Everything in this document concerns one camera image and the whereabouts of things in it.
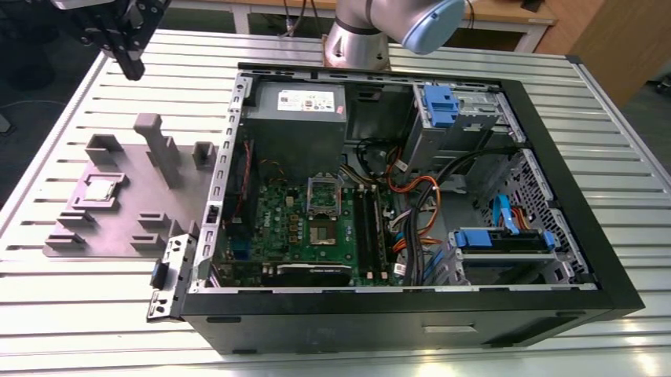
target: power supply label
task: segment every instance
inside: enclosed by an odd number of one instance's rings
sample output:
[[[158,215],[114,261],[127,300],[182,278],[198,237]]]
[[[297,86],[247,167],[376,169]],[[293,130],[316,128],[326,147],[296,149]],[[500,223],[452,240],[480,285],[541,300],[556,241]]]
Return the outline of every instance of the power supply label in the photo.
[[[275,109],[284,112],[334,112],[333,92],[282,90],[278,93]]]

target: slotted aluminum surface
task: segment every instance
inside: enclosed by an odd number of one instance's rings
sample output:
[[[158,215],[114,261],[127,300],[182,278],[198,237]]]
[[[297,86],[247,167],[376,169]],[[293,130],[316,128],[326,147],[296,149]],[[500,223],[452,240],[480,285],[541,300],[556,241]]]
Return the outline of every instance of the slotted aluminum surface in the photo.
[[[320,64],[309,39],[158,31],[129,82],[98,58],[0,213],[0,370],[103,375],[671,375],[668,177],[580,66],[562,57],[390,48],[396,71],[520,80],[646,308],[526,350],[217,355],[187,324],[146,324],[153,262],[49,260],[42,240],[74,188],[91,134],[141,142],[135,112],[179,145],[219,138],[235,64]]]

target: green motherboard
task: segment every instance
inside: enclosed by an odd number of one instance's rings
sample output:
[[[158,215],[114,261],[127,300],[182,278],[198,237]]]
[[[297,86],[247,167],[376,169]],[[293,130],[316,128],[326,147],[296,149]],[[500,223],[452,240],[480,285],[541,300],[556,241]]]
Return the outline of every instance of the green motherboard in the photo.
[[[388,249],[380,209],[366,208],[368,215],[378,217],[374,223],[364,223],[362,197],[364,193],[356,188],[334,190],[332,185],[314,184],[310,187],[310,206],[322,209],[340,204],[340,214],[314,214],[308,211],[308,185],[288,185],[275,181],[262,186],[251,238],[229,242],[227,262],[219,267],[219,274],[229,277],[223,283],[257,287],[261,285],[259,265],[306,263],[349,266],[348,285],[390,285],[393,279],[389,278],[389,264],[385,261]],[[370,229],[373,235],[357,234],[357,231],[366,233]],[[368,247],[357,246],[357,243],[364,242],[361,240],[369,240]]]

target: floor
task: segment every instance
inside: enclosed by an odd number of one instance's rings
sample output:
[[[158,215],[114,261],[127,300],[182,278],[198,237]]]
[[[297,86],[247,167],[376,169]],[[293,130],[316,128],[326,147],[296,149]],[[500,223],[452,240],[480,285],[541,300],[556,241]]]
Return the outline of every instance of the floor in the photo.
[[[280,20],[261,18],[259,15],[253,17],[251,32],[277,33]],[[178,13],[167,12],[163,18],[165,28],[193,30],[193,24],[198,25],[199,31],[231,32],[231,19],[225,13],[179,10]],[[301,34],[316,35],[313,19],[304,25]],[[322,30],[329,27],[324,20],[320,27]],[[17,91],[0,79],[0,114],[13,125],[7,133],[0,134],[0,206],[11,193],[97,54],[93,47],[85,47],[66,37],[45,45],[43,50],[55,71],[54,81],[46,88]],[[622,113],[664,168],[671,171],[671,97],[660,96],[653,92],[653,85],[646,85],[624,106]]]

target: ram slot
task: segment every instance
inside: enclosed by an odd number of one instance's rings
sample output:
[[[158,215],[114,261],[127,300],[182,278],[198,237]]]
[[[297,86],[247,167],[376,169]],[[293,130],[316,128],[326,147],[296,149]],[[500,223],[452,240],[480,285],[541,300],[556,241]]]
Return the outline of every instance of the ram slot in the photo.
[[[364,193],[354,194],[354,237],[356,237],[356,261],[358,266],[358,275],[365,278],[372,274],[369,258],[369,233],[365,226],[365,205]]]
[[[374,193],[365,192],[365,231],[368,233],[368,258],[372,260],[372,270],[374,277],[380,278],[381,261],[380,261],[380,237],[381,223],[377,219],[377,203],[374,202]]]
[[[374,229],[377,231],[377,248],[374,258],[380,261],[380,279],[385,280],[388,277],[386,273],[386,245],[384,244],[384,217],[381,215],[381,199],[380,191],[374,190]]]

